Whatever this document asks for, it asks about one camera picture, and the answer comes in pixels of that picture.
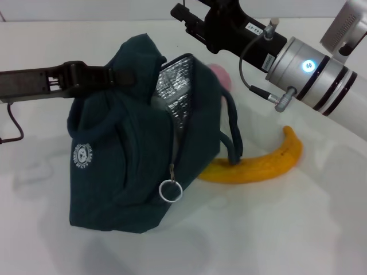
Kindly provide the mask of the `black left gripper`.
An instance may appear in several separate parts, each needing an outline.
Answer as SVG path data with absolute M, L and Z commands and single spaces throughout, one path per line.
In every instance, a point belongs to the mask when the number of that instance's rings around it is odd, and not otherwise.
M 1 72 L 1 102 L 87 96 L 134 84 L 135 73 L 129 69 L 72 61 L 62 66 Z

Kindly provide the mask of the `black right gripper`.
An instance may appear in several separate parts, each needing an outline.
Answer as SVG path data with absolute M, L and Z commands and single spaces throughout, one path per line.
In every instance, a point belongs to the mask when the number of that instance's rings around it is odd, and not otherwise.
M 214 54 L 227 50 L 239 57 L 243 49 L 266 27 L 245 14 L 239 1 L 205 1 L 205 4 L 210 7 L 205 16 L 205 23 L 181 3 L 177 3 L 170 14 L 178 21 L 184 21 L 187 34 L 204 44 L 208 51 Z M 272 65 L 272 61 L 268 65 L 265 64 L 266 61 L 270 60 L 270 57 L 275 58 L 286 43 L 286 37 L 275 33 L 272 40 L 262 39 L 251 46 L 244 56 L 244 61 L 265 73 Z

